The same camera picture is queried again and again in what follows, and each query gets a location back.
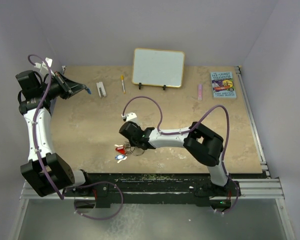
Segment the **metal keyring with keys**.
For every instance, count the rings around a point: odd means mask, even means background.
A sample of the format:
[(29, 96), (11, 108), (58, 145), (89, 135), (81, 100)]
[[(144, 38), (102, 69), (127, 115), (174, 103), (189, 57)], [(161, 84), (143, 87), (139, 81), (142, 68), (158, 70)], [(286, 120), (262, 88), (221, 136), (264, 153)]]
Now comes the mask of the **metal keyring with keys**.
[(131, 144), (126, 141), (124, 144), (123, 144), (123, 148), (124, 148), (124, 151), (125, 151), (125, 154), (127, 156), (129, 155), (133, 155), (133, 156), (141, 156), (144, 154), (145, 150), (141, 149), (141, 148), (138, 148), (136, 146), (131, 146)]

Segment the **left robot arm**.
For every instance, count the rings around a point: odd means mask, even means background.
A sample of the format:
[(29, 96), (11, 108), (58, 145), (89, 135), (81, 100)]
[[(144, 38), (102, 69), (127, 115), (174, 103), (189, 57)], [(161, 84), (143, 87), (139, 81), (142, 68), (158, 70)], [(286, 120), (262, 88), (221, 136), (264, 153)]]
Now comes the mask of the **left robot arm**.
[(21, 87), (17, 97), (19, 112), (25, 119), (29, 137), (28, 162), (20, 167), (22, 176), (40, 197), (71, 187), (81, 196), (88, 196), (93, 184), (87, 173), (72, 170), (56, 153), (51, 135), (51, 101), (58, 97), (67, 100), (88, 87), (58, 71), (51, 82), (33, 70), (23, 71), (15, 78)]

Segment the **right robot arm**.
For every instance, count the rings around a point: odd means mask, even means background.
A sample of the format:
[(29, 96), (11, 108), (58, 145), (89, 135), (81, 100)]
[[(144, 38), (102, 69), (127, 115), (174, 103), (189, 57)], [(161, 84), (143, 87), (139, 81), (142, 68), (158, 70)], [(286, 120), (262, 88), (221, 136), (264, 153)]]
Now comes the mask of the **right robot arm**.
[(131, 146), (142, 150), (165, 147), (184, 148), (199, 163), (205, 165), (210, 174), (212, 190), (218, 196), (230, 190), (227, 171), (223, 164), (224, 139), (210, 128), (199, 122), (180, 130), (169, 129), (166, 132), (154, 127), (142, 129), (137, 123), (125, 122), (119, 129)]

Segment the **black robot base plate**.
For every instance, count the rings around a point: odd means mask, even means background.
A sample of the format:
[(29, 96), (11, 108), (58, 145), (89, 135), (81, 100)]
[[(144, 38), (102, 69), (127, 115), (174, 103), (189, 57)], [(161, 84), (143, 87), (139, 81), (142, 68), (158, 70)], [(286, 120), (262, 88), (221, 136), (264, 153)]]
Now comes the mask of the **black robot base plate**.
[(83, 186), (65, 196), (95, 200), (98, 208), (124, 203), (228, 209), (241, 196), (238, 181), (217, 186), (207, 173), (89, 173)]

